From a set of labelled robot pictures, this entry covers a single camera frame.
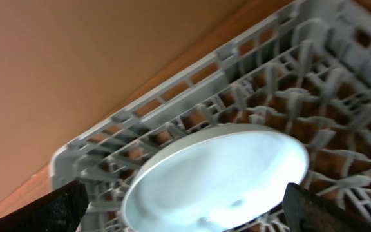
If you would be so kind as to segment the large light blue plate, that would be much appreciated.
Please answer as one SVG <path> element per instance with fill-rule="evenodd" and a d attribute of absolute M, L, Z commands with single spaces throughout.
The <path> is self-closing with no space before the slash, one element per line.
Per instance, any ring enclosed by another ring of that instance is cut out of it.
<path fill-rule="evenodd" d="M 133 231 L 226 231 L 280 204 L 308 167 L 305 145 L 273 128 L 204 129 L 141 166 L 122 201 L 122 221 Z"/>

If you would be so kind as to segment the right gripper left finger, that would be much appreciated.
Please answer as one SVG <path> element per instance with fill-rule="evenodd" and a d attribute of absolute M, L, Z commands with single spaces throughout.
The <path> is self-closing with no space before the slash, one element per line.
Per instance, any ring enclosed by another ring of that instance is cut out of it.
<path fill-rule="evenodd" d="M 88 204 L 86 186 L 74 180 L 0 218 L 0 232 L 75 232 Z"/>

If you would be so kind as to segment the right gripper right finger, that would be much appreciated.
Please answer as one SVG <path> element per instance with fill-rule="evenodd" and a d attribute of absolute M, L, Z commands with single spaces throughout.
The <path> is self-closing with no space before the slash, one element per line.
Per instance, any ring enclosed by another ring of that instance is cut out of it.
<path fill-rule="evenodd" d="M 282 208 L 291 232 L 371 232 L 371 224 L 295 183 L 287 184 Z"/>

